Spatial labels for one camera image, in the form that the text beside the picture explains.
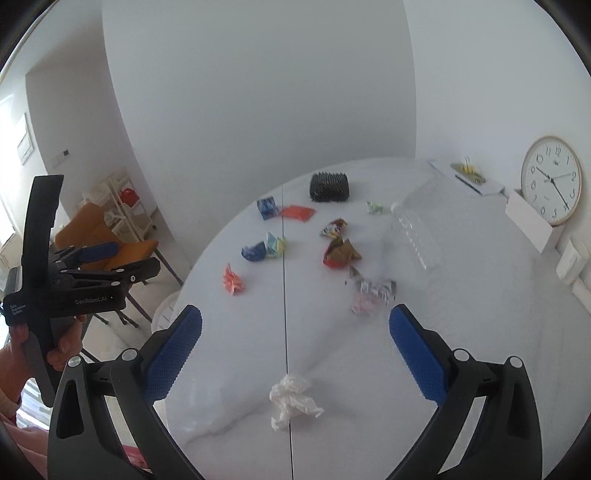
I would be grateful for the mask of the person's left hand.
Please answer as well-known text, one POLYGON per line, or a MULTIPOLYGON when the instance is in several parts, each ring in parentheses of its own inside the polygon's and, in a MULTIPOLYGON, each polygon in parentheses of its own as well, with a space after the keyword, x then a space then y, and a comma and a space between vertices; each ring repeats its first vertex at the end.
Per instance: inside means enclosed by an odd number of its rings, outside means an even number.
POLYGON ((44 403, 54 404, 68 360, 81 351, 85 322, 85 315, 58 319, 60 336, 49 323, 34 332, 26 323, 10 328, 10 340, 1 348, 1 416, 4 421, 16 422, 22 391, 30 378, 36 380, 44 403))

